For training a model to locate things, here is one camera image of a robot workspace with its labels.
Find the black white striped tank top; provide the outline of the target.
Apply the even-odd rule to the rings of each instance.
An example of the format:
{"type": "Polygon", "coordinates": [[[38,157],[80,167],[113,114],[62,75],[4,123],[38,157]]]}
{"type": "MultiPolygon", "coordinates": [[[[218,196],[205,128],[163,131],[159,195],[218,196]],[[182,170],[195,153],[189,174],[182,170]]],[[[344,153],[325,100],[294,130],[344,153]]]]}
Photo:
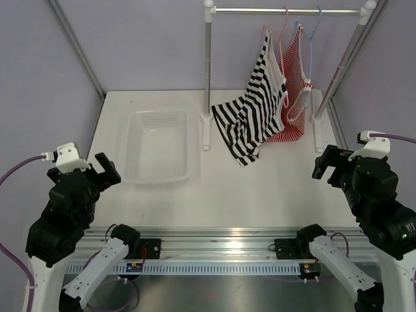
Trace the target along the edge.
{"type": "Polygon", "coordinates": [[[277,62],[272,31],[265,29],[243,95],[212,106],[219,133],[241,167],[258,160],[260,145],[284,130],[281,112],[287,96],[287,79],[277,62]]]}

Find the pink wire hanger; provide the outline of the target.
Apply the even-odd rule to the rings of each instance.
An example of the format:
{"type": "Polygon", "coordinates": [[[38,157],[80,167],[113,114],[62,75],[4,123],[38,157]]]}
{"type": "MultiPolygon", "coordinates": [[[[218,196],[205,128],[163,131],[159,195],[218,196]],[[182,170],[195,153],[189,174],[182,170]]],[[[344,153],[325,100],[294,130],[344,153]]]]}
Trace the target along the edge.
{"type": "MultiPolygon", "coordinates": [[[[284,22],[283,27],[281,29],[280,35],[279,36],[275,35],[275,34],[273,34],[273,32],[271,32],[271,35],[272,35],[272,38],[278,39],[279,53],[280,53],[280,65],[281,65],[281,67],[279,67],[279,66],[278,67],[279,67],[279,70],[280,70],[280,73],[282,74],[282,76],[285,77],[285,70],[284,70],[284,64],[283,64],[284,54],[283,54],[283,51],[282,51],[282,40],[283,40],[283,35],[284,35],[284,32],[285,32],[286,25],[287,25],[288,17],[289,17],[289,10],[286,6],[283,6],[283,7],[285,9],[285,22],[284,22]]],[[[262,28],[263,34],[265,35],[268,30],[269,29],[266,27],[266,25],[264,25],[263,28],[262,28]]],[[[269,57],[271,57],[270,48],[269,48],[269,51],[268,51],[267,55],[269,57]]],[[[278,78],[278,80],[279,80],[279,76],[278,76],[278,73],[276,71],[277,70],[276,66],[272,65],[272,69],[274,70],[274,74],[275,74],[276,78],[278,78]]]]}

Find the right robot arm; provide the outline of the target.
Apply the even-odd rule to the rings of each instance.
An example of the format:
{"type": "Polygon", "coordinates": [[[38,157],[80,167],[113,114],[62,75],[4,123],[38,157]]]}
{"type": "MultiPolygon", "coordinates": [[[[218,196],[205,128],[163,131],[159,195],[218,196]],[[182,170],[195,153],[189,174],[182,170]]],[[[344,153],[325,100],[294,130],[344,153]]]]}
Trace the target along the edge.
{"type": "Polygon", "coordinates": [[[397,201],[398,176],[387,157],[329,145],[316,158],[312,177],[321,179],[328,167],[334,169],[328,184],[342,190],[374,246],[382,280],[363,273],[318,224],[297,231],[296,253],[320,261],[349,293],[356,311],[414,311],[415,211],[397,201]]]}

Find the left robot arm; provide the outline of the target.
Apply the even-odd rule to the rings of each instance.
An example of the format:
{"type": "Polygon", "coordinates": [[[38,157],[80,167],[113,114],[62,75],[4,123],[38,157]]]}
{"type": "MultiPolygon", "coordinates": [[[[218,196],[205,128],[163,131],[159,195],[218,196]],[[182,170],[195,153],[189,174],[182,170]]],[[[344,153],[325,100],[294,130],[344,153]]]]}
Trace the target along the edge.
{"type": "Polygon", "coordinates": [[[120,224],[82,272],[70,283],[62,283],[75,247],[94,219],[100,194],[121,181],[104,153],[95,158],[103,168],[101,173],[81,157],[65,162],[74,168],[64,169],[57,163],[47,173],[55,185],[46,208],[29,229],[25,249],[34,280],[27,305],[33,311],[83,311],[110,270],[140,252],[140,232],[120,224]]]}

